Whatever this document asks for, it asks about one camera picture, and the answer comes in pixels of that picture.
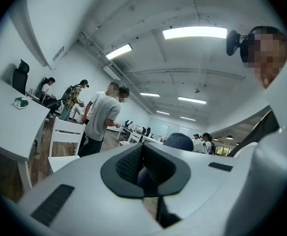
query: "office chair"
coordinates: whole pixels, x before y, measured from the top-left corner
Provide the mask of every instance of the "office chair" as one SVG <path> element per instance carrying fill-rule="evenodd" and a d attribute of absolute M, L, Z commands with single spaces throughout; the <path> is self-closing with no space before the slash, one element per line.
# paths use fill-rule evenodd
<path fill-rule="evenodd" d="M 22 94 L 26 94 L 26 84 L 29 73 L 29 65 L 21 59 L 19 67 L 14 70 L 12 77 L 12 87 Z"/>

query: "ceiling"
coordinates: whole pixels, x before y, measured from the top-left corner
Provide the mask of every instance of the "ceiling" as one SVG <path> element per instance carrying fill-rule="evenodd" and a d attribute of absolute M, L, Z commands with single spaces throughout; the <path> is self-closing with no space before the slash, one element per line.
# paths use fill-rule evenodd
<path fill-rule="evenodd" d="M 146 98 L 152 112 L 208 120 L 248 71 L 239 55 L 227 56 L 225 39 L 166 40 L 162 31 L 200 25 L 247 34 L 257 25 L 276 26 L 276 22 L 259 0 L 195 1 L 197 9 L 193 0 L 101 0 L 89 13 L 83 32 L 105 54 L 128 43 L 132 46 L 132 51 L 112 61 L 130 80 L 130 87 L 160 94 Z M 180 101 L 178 96 L 207 103 Z"/>
<path fill-rule="evenodd" d="M 270 111 L 270 107 L 266 107 L 257 114 L 251 116 L 250 118 L 231 126 L 223 131 L 213 133 L 211 136 L 213 138 L 218 138 L 218 141 L 214 143 L 220 143 L 225 145 L 236 146 L 236 143 L 242 142 L 242 140 L 253 130 L 255 125 L 260 122 L 260 120 Z M 228 140 L 226 137 L 228 135 L 233 136 L 233 140 Z"/>

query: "ceiling light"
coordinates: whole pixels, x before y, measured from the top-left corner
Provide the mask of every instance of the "ceiling light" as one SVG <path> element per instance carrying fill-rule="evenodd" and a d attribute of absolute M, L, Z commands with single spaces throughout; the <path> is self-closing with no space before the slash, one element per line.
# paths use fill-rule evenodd
<path fill-rule="evenodd" d="M 129 51 L 131 51 L 133 48 L 130 46 L 130 44 L 124 45 L 121 48 L 118 48 L 117 50 L 115 50 L 114 52 L 111 52 L 109 54 L 106 55 L 106 57 L 108 59 L 113 59 L 121 54 L 127 53 Z"/>
<path fill-rule="evenodd" d="M 154 96 L 154 97 L 160 97 L 160 95 L 158 93 L 146 93 L 146 92 L 141 92 L 141 95 L 145 95 L 145 96 Z"/>
<path fill-rule="evenodd" d="M 219 37 L 227 38 L 227 29 L 209 26 L 193 26 L 163 31 L 165 39 L 177 37 Z"/>
<path fill-rule="evenodd" d="M 158 113 L 162 113 L 162 114 L 165 114 L 165 115 L 170 115 L 168 113 L 164 113 L 164 112 L 161 112 L 161 111 L 157 111 Z"/>
<path fill-rule="evenodd" d="M 195 119 L 190 119 L 190 118 L 186 118 L 186 117 L 183 117 L 183 116 L 181 116 L 181 118 L 187 119 L 187 120 L 195 120 Z"/>
<path fill-rule="evenodd" d="M 205 100 L 195 100 L 195 99 L 184 98 L 184 97 L 179 97 L 178 99 L 179 100 L 186 100 L 186 101 L 196 102 L 196 103 L 201 103 L 201 104 L 206 104 L 207 103 Z"/>

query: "wooden floor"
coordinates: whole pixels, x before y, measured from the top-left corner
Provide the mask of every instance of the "wooden floor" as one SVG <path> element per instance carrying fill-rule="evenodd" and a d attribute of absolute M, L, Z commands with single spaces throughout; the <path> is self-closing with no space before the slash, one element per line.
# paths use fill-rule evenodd
<path fill-rule="evenodd" d="M 29 173 L 32 185 L 36 185 L 49 175 L 48 153 L 50 149 L 50 141 L 54 119 L 46 121 L 43 129 L 41 154 L 36 153 L 36 147 L 32 147 L 30 159 L 28 162 Z M 107 130 L 100 152 L 115 148 L 118 146 L 116 140 L 118 133 Z M 75 144 L 71 143 L 54 143 L 53 156 L 69 156 L 73 155 Z M 0 154 L 0 194 L 9 199 L 18 202 L 23 194 L 23 186 L 18 171 L 17 162 Z"/>

